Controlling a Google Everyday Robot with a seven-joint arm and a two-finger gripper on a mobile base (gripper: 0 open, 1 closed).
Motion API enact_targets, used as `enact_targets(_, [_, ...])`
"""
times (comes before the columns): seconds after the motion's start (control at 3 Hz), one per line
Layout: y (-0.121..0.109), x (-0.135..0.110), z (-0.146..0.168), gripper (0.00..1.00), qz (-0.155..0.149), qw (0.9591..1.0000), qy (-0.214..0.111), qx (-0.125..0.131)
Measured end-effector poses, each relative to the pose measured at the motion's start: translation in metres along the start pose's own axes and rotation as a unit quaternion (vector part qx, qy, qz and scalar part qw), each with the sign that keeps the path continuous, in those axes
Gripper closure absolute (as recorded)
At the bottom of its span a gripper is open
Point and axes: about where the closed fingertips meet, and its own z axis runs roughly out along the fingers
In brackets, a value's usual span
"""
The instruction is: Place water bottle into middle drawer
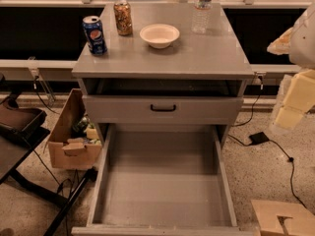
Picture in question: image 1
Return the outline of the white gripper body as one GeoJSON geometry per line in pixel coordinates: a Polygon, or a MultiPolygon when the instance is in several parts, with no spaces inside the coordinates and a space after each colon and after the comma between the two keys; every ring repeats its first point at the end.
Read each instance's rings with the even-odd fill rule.
{"type": "Polygon", "coordinates": [[[315,69],[315,4],[294,23],[290,36],[289,60],[303,68],[315,69]]]}

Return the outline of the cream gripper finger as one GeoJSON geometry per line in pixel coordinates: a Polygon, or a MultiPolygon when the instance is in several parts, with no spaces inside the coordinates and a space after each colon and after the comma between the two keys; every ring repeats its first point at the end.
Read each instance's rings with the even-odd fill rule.
{"type": "Polygon", "coordinates": [[[288,54],[290,50],[291,33],[292,28],[287,29],[280,37],[269,44],[267,51],[275,55],[288,54]]]}
{"type": "Polygon", "coordinates": [[[274,106],[270,130],[276,135],[292,131],[304,115],[315,106],[315,71],[304,69],[281,81],[274,106]]]}

